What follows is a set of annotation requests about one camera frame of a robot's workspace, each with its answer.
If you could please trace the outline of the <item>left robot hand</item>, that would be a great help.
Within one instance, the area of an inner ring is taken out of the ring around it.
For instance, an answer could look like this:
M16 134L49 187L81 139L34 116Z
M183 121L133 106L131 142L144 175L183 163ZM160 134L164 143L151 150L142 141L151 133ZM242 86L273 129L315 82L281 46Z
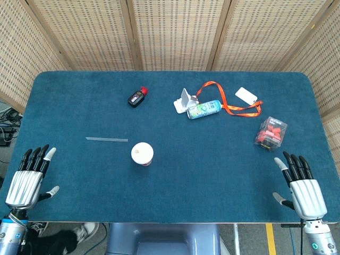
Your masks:
M50 161L56 148L49 149L49 145L35 150L28 149L15 172L5 200L11 209L29 210L38 202L53 197L60 189L53 187L50 191L40 193L40 187L46 176Z

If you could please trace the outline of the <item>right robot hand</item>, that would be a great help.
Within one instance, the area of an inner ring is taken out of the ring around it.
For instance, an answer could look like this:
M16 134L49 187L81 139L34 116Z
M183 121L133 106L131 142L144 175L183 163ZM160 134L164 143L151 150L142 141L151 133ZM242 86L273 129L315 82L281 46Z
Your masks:
M303 220L317 220L324 217L327 207L318 181L313 177L311 168L302 156L296 156L283 152L287 161L284 163L280 158L275 157L274 162L281 170L287 186L292 195L289 201L273 193L274 199L283 206L294 210Z

